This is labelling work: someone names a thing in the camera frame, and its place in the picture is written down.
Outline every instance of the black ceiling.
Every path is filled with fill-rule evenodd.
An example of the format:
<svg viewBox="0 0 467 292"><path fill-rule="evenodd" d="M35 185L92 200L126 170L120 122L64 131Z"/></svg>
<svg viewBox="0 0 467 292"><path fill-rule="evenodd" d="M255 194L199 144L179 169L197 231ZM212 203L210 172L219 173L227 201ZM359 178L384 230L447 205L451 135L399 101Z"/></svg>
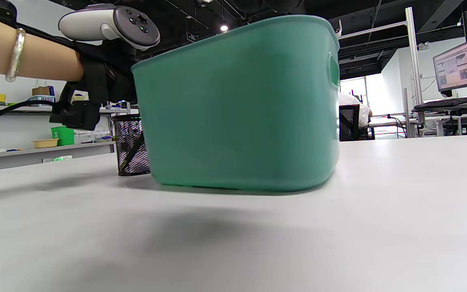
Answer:
<svg viewBox="0 0 467 292"><path fill-rule="evenodd" d="M246 15L231 5L231 0L52 0L78 10L96 2L112 2L144 11L161 32L161 43L147 50L152 57L190 42L187 31L200 39L219 33L223 19L231 28L281 15L265 11ZM405 8L413 7L418 43L442 41L464 35L458 26L467 0L304 0L305 12L328 19L343 34L394 24L405 20ZM342 79L380 73L398 48L408 46L406 27L378 31L340 41L339 60Z"/></svg>

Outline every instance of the beige bowl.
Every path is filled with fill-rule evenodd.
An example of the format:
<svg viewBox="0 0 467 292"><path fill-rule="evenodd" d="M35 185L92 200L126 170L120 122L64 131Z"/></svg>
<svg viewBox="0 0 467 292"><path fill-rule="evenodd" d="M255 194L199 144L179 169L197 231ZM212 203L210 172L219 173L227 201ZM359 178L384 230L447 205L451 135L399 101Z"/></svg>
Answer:
<svg viewBox="0 0 467 292"><path fill-rule="evenodd" d="M46 140L36 140L33 141L35 148L50 148L57 147L59 139L46 139Z"/></svg>

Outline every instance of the computer monitor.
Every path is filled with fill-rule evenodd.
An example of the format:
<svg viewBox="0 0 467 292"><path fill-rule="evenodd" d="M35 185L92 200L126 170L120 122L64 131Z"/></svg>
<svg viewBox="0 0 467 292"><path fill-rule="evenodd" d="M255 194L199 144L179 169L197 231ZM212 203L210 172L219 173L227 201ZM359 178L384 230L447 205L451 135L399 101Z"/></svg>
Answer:
<svg viewBox="0 0 467 292"><path fill-rule="evenodd" d="M439 92L467 87L467 43L433 57Z"/></svg>

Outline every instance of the shelf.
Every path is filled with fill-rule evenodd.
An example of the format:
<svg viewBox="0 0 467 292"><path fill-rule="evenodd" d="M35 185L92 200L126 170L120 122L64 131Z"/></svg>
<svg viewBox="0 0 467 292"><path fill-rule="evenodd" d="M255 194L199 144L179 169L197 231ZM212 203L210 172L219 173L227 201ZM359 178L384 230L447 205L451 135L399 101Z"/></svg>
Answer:
<svg viewBox="0 0 467 292"><path fill-rule="evenodd" d="M0 110L5 109L6 106L0 105ZM35 113L35 114L50 114L51 107L19 107L11 111L11 113ZM100 114L117 114L117 113L127 113L127 109L100 109Z"/></svg>
<svg viewBox="0 0 467 292"><path fill-rule="evenodd" d="M70 150L70 149L87 148L87 147L97 147L97 146L105 146L105 145L112 145L112 144L115 144L115 142L112 141L112 142L100 142L100 143L74 144L74 145L57 146L57 147L50 147L50 148L39 148L39 149L27 149L27 150L21 150L21 151L0 152L0 157L11 157L11 156L15 156L15 155L31 155L33 153L54 152L54 151L61 151L61 150Z"/></svg>

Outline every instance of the green plastic basket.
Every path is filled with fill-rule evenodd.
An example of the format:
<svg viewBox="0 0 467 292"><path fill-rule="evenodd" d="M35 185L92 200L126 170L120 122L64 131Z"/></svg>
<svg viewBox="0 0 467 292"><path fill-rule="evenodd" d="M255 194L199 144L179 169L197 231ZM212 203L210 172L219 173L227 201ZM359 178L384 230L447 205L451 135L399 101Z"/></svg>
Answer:
<svg viewBox="0 0 467 292"><path fill-rule="evenodd" d="M166 185L291 192L338 159L339 43L289 15L132 67L152 175Z"/></svg>

